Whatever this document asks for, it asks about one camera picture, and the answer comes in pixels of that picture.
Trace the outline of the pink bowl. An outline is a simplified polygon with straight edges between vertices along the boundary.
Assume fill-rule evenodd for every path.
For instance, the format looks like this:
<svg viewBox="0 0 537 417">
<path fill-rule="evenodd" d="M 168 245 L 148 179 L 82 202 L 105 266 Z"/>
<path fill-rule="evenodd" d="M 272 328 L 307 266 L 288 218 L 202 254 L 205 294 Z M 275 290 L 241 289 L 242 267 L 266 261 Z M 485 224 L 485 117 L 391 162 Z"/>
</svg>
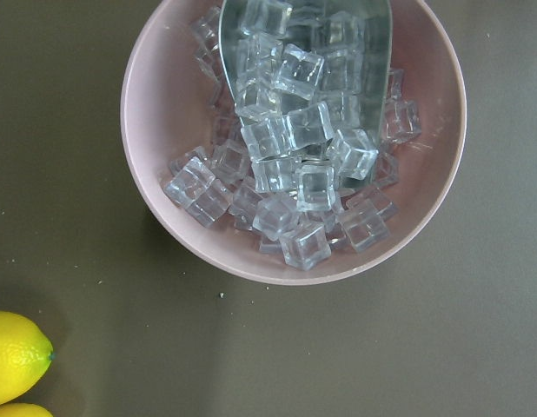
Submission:
<svg viewBox="0 0 537 417">
<path fill-rule="evenodd" d="M 121 99 L 123 146 L 151 212 L 187 250 L 233 275 L 273 285 L 315 285 L 358 275 L 396 254 L 429 222 L 458 169 L 467 127 L 467 99 L 457 55 L 436 15 L 423 1 L 391 4 L 392 64 L 403 68 L 404 93 L 417 102 L 422 132 L 395 152 L 400 179 L 388 189 L 399 211 L 389 237 L 364 252 L 334 252 L 308 271 L 261 254 L 257 238 L 235 230 L 228 217 L 205 228 L 162 192 L 171 157 L 209 145 L 211 83 L 192 55 L 189 26 L 208 1 L 163 1 L 129 58 Z"/>
</svg>

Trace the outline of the metal ice scoop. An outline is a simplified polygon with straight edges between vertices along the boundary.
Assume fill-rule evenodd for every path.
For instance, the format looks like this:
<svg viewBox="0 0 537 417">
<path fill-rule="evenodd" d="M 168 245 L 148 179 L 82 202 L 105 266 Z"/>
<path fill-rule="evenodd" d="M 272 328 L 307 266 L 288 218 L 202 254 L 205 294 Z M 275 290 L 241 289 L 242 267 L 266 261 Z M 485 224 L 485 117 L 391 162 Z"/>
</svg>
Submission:
<svg viewBox="0 0 537 417">
<path fill-rule="evenodd" d="M 226 1 L 222 65 L 255 162 L 335 166 L 352 195 L 376 176 L 388 86 L 387 1 Z"/>
</svg>

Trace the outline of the whole yellow lemon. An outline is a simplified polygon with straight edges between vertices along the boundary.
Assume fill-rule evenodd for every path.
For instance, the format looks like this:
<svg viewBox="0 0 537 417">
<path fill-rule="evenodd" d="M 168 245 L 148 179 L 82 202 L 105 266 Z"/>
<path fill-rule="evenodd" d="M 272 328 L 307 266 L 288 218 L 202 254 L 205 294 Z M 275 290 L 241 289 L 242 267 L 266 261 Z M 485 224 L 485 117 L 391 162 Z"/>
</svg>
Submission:
<svg viewBox="0 0 537 417">
<path fill-rule="evenodd" d="M 54 359 L 50 339 L 34 321 L 0 310 L 0 405 L 30 390 Z"/>
<path fill-rule="evenodd" d="M 53 417 L 53 414 L 37 404 L 6 403 L 0 405 L 0 417 Z"/>
</svg>

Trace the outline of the pile of clear ice cubes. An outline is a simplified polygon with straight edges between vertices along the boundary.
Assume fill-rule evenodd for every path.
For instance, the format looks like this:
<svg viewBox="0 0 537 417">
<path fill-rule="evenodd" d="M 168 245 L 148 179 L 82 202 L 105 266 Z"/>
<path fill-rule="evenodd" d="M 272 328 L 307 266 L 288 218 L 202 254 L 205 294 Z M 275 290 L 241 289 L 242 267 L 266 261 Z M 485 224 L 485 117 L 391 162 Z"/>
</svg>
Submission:
<svg viewBox="0 0 537 417">
<path fill-rule="evenodd" d="M 389 2 L 227 1 L 190 29 L 217 115 L 211 150 L 169 163 L 169 200 L 204 227 L 231 215 L 303 270 L 388 238 L 388 151 L 420 133 L 389 68 Z"/>
</svg>

